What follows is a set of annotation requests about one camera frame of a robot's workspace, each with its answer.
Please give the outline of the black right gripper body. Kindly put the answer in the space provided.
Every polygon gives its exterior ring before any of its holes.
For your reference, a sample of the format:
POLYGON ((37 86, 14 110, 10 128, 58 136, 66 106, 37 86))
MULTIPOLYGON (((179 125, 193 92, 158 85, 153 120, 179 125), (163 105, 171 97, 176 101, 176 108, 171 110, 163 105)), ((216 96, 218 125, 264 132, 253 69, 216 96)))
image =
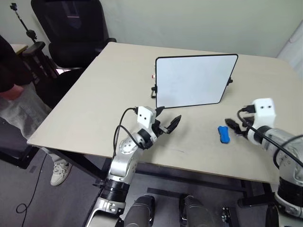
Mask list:
POLYGON ((241 117, 240 113, 242 111, 238 111, 237 112, 237 117, 238 119, 242 122, 242 126, 244 128, 246 128, 246 131, 242 131, 242 136, 244 138, 247 138, 248 137, 248 132, 249 131, 252 131, 252 135, 254 136, 255 134, 255 129, 253 128, 253 123, 254 123, 254 120, 255 120, 255 117, 254 116, 249 116, 249 117, 241 117))

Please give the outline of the person's bare hand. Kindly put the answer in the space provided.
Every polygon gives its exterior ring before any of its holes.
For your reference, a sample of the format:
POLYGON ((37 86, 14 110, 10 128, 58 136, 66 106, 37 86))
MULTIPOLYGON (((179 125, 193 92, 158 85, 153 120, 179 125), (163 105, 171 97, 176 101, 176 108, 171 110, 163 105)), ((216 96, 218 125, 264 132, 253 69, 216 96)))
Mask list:
POLYGON ((8 91, 1 92, 0 97, 6 100, 15 100, 19 98, 23 92, 24 92, 24 88, 22 86, 14 85, 8 91))

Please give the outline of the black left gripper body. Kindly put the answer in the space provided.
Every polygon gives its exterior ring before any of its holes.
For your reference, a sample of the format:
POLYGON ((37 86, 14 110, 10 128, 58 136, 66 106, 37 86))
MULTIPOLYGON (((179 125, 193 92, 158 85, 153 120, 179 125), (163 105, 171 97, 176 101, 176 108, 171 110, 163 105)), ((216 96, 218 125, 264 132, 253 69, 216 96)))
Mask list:
POLYGON ((162 134, 170 134, 171 130, 169 128, 166 128, 160 124, 160 121, 155 120, 155 122, 152 124, 152 131, 155 134, 156 138, 158 138, 162 134))

